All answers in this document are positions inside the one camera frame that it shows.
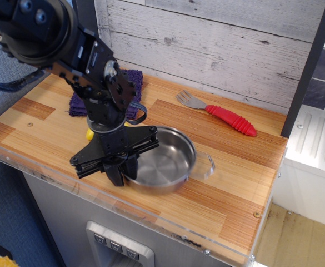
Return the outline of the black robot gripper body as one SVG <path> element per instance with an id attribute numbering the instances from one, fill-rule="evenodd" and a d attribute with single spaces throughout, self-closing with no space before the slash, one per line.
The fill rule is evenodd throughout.
<path id="1" fill-rule="evenodd" d="M 138 160 L 142 153 L 159 146 L 157 132 L 155 126 L 126 126 L 123 136 L 112 140 L 95 133 L 89 144 L 71 157 L 70 164 L 80 179 L 98 171 L 105 173 L 103 165 L 116 165 L 121 171 L 128 157 L 136 155 Z"/>

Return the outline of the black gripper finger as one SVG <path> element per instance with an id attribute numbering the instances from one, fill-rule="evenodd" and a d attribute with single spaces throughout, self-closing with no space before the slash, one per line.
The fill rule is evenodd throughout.
<path id="1" fill-rule="evenodd" d="M 138 172 L 138 160 L 136 155 L 132 155 L 126 159 L 126 161 L 121 165 L 121 171 L 124 176 L 135 180 L 137 178 Z"/>
<path id="2" fill-rule="evenodd" d="M 116 165 L 103 165 L 104 171 L 112 184 L 116 187 L 124 186 L 124 178 Z"/>

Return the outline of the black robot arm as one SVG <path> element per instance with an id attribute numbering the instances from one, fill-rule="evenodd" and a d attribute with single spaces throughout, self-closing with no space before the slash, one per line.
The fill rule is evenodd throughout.
<path id="1" fill-rule="evenodd" d="M 0 1 L 0 45 L 20 62 L 64 79 L 83 101 L 93 139 L 70 160 L 79 177 L 100 171 L 115 186 L 137 177 L 139 155 L 158 146 L 157 128 L 125 126 L 135 85 L 69 3 Z"/>

